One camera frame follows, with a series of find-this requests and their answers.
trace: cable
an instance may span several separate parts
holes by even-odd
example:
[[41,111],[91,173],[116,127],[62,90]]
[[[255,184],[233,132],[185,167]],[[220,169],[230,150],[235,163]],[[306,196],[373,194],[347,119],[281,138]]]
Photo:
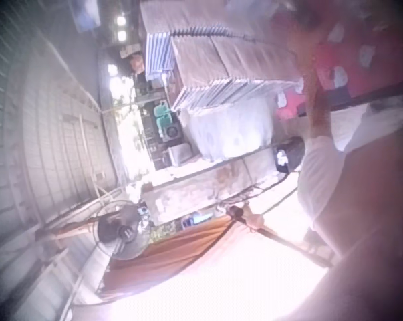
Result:
[[253,182],[253,177],[252,177],[252,175],[250,174],[249,167],[248,167],[247,164],[246,164],[246,161],[244,160],[244,158],[242,158],[241,160],[243,161],[243,165],[244,165],[244,167],[246,168],[247,174],[248,174],[248,176],[249,176],[249,178],[250,178],[250,183],[252,184],[252,186],[255,185],[254,182]]
[[290,191],[290,193],[288,193],[286,196],[284,196],[280,201],[276,202],[276,204],[274,204],[273,206],[271,206],[270,208],[268,208],[266,211],[264,211],[261,215],[265,215],[268,214],[269,212],[271,212],[274,208],[280,206],[280,204],[282,204],[282,202],[284,202],[286,199],[288,199],[290,196],[292,196],[294,194],[294,192],[297,191],[297,188],[293,189],[292,191]]
[[[279,181],[275,182],[274,184],[262,189],[261,187],[258,187],[257,185],[251,185],[249,187],[247,187],[246,189],[243,189],[241,192],[237,193],[236,195],[233,195],[231,197],[228,197],[226,199],[223,199],[221,201],[219,201],[219,203],[225,203],[225,204],[235,204],[235,203],[240,203],[240,202],[245,202],[248,201],[249,199],[254,199],[255,197],[258,197],[260,195],[262,195],[263,193],[269,191],[270,189],[276,187],[277,185],[281,184],[282,182],[284,182],[287,178],[289,177],[289,174],[285,174]],[[256,195],[251,195],[248,197],[245,197],[244,199],[239,199],[238,201],[235,200],[236,198],[240,197],[241,195],[244,195],[245,193],[249,192],[250,190],[253,189],[260,189],[261,192],[256,194]]]

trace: white shirt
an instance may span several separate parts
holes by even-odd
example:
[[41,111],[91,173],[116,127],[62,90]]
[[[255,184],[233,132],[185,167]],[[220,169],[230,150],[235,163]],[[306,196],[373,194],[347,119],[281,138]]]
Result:
[[315,220],[325,209],[338,185],[346,155],[402,127],[403,108],[389,108],[364,115],[344,151],[339,151],[333,139],[326,136],[306,142],[305,158],[298,182],[298,197],[311,219],[313,229]]

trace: electrical wire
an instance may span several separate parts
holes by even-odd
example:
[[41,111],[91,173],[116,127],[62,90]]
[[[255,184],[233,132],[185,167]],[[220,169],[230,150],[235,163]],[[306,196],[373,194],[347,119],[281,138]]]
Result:
[[294,192],[297,191],[297,188],[293,189],[292,191],[290,191],[290,193],[288,193],[286,196],[284,196],[280,201],[276,202],[276,204],[274,204],[273,206],[271,206],[270,208],[268,208],[266,211],[264,211],[261,215],[265,215],[268,214],[269,212],[271,212],[273,209],[275,209],[276,207],[280,206],[280,204],[282,204],[286,199],[288,199],[290,196],[292,196],[294,194]]
[[[251,185],[247,187],[246,189],[243,189],[241,192],[237,193],[236,195],[233,195],[231,197],[228,197],[226,199],[220,200],[219,204],[235,204],[235,203],[240,203],[240,202],[245,202],[248,201],[249,199],[254,199],[255,197],[258,197],[262,195],[263,193],[271,190],[272,188],[276,187],[277,185],[280,185],[282,182],[284,182],[287,178],[289,177],[289,174],[285,174],[280,180],[275,182],[274,184],[266,187],[266,188],[261,188],[257,185]],[[260,189],[261,192],[257,193],[256,195],[251,195],[248,197],[245,197],[243,199],[237,199],[238,197],[244,195],[245,193],[248,193],[249,191],[252,191],[253,189]]]

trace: fan guard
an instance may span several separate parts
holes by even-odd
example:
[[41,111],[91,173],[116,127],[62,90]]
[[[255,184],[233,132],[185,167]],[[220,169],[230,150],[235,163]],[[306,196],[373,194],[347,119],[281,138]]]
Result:
[[112,201],[96,217],[92,234],[97,246],[113,259],[138,257],[150,240],[149,212],[130,201]]

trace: ceiling light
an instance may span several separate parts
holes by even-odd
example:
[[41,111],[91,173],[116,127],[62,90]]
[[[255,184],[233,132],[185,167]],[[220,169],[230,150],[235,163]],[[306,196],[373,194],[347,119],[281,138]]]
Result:
[[115,65],[108,65],[109,76],[114,77],[118,75],[118,68]]
[[124,42],[127,40],[127,33],[125,31],[118,32],[118,41]]
[[118,17],[118,18],[116,18],[116,24],[117,25],[119,25],[119,26],[123,26],[123,25],[126,25],[126,18],[124,18],[124,17]]

